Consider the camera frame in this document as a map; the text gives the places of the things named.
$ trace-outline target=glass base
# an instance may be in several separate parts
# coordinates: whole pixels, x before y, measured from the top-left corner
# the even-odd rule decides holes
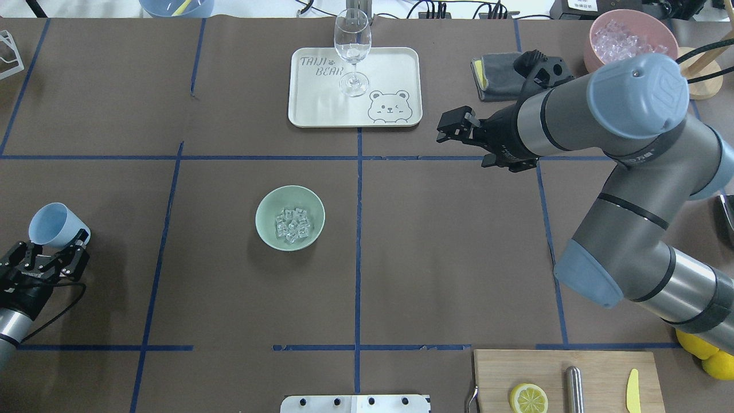
[[[341,92],[349,97],[357,97],[365,94],[369,89],[369,79],[364,73],[349,72],[339,80]]]

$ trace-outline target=yellow knife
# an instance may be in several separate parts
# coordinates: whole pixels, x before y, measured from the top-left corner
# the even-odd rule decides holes
[[[630,378],[627,380],[627,410],[630,413],[642,413],[640,409],[640,384],[637,369],[630,371]]]

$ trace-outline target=cutting board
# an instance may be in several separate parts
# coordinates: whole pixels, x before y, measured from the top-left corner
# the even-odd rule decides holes
[[[584,410],[627,413],[630,370],[639,371],[642,413],[665,413],[655,358],[648,351],[475,350],[480,412],[512,413],[509,393],[520,383],[535,383],[548,395],[548,413],[565,413],[564,372],[581,369]]]

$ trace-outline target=blue tape line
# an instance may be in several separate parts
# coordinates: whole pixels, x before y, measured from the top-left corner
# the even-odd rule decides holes
[[[484,157],[369,156],[365,161],[481,161]]]
[[[196,85],[196,72],[199,69],[199,57],[201,56],[201,43],[204,41],[204,27],[206,26],[206,18],[201,19],[201,29],[199,29],[199,45],[196,46],[196,57],[194,58],[194,70],[191,73],[191,96],[194,95],[194,86]]]
[[[7,129],[5,129],[5,136],[2,139],[2,143],[0,143],[0,155],[5,152],[5,146],[7,145],[7,140],[10,138],[10,131],[12,130],[12,125],[15,122],[15,116],[18,114],[18,109],[21,107],[21,101],[23,100],[23,95],[26,94],[26,87],[28,86],[28,81],[31,79],[31,74],[33,73],[33,68],[36,67],[36,60],[38,59],[38,55],[41,52],[41,46],[43,45],[43,41],[46,38],[46,32],[48,32],[48,26],[51,24],[51,19],[46,19],[46,24],[43,25],[43,31],[41,32],[41,37],[38,39],[38,44],[36,45],[36,52],[33,54],[33,59],[31,59],[31,64],[28,66],[28,71],[26,72],[26,78],[23,80],[23,85],[21,86],[21,92],[18,94],[18,100],[15,101],[15,107],[12,108],[12,114],[10,116],[10,120],[7,123]]]
[[[174,155],[0,155],[0,159],[8,160],[156,160],[156,161],[173,161],[176,159]]]
[[[607,342],[577,344],[536,344],[536,350],[640,350],[645,348],[681,348],[676,342]]]
[[[361,347],[364,351],[463,351],[471,348],[471,344],[364,344]]]
[[[520,40],[520,25],[517,24],[517,20],[512,19],[512,23],[515,25],[515,42],[517,43],[517,51],[523,52],[523,42]]]
[[[135,387],[133,388],[133,398],[130,402],[130,413],[135,413],[135,410],[137,409],[137,397],[140,393],[140,381],[142,380],[143,366],[145,366],[145,351],[141,351],[140,357],[138,358],[138,370],[135,374]]]
[[[146,345],[145,351],[193,351],[193,345]]]
[[[698,112],[698,105],[696,104],[696,101],[693,99],[691,99],[691,106],[693,107],[693,114],[696,115],[696,118],[700,121],[701,114]]]
[[[356,161],[349,156],[303,156],[303,155],[184,155],[185,161]]]
[[[545,186],[543,185],[542,170],[540,162],[535,169],[535,175],[538,178],[538,190],[540,193],[540,206],[543,211],[543,225],[545,226],[545,240],[548,243],[548,250],[550,251],[550,260],[553,266],[556,266],[556,250],[553,247],[553,233],[551,232],[551,219],[548,215],[548,202],[545,200]],[[556,291],[556,308],[558,309],[558,319],[561,325],[561,339],[564,344],[568,343],[568,330],[566,329],[566,316],[563,310],[563,297],[561,297],[561,286],[558,283],[556,277],[553,277],[553,285]]]
[[[351,344],[287,344],[274,345],[273,351],[355,351]],[[462,351],[471,344],[360,344],[361,351]]]
[[[140,393],[140,381],[142,380],[142,371],[145,366],[145,352],[148,346],[148,337],[150,336],[150,325],[153,322],[153,310],[156,307],[156,296],[158,295],[158,283],[161,278],[161,269],[163,268],[163,254],[166,248],[166,240],[168,238],[168,226],[171,221],[171,209],[173,207],[173,198],[176,193],[176,184],[178,183],[178,171],[181,168],[181,154],[184,151],[184,143],[178,146],[176,154],[176,165],[173,169],[173,179],[171,181],[171,191],[168,195],[168,206],[166,208],[166,218],[163,221],[163,233],[161,234],[161,245],[158,249],[158,261],[156,263],[156,273],[153,277],[153,287],[150,291],[150,302],[148,303],[148,316],[145,319],[145,330],[142,335],[142,348],[140,351],[140,359],[138,361],[138,371],[135,375],[135,387],[133,388],[133,400],[130,405],[130,413],[134,413],[137,408],[137,398]]]
[[[274,345],[273,351],[354,351],[352,344],[287,344]]]
[[[360,394],[362,322],[362,128],[357,128],[357,241],[355,265],[355,394]]]
[[[96,345],[96,344],[30,344],[21,345],[19,351],[193,351],[193,345]]]
[[[176,155],[0,155],[7,160],[156,160],[173,161]],[[369,156],[363,161],[481,161],[483,157]],[[606,157],[543,157],[544,160],[609,160]],[[340,155],[182,155],[184,161],[356,161]]]

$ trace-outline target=lemon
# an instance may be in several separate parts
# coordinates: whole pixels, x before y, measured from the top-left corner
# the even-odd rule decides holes
[[[717,351],[716,354],[701,362],[703,370],[713,378],[719,380],[734,380],[734,356],[726,351]]]
[[[509,405],[515,413],[546,413],[548,396],[532,383],[521,383],[509,393]]]
[[[684,333],[681,330],[675,330],[675,336],[683,348],[701,360],[706,360],[719,351],[718,347],[701,340],[693,334]]]

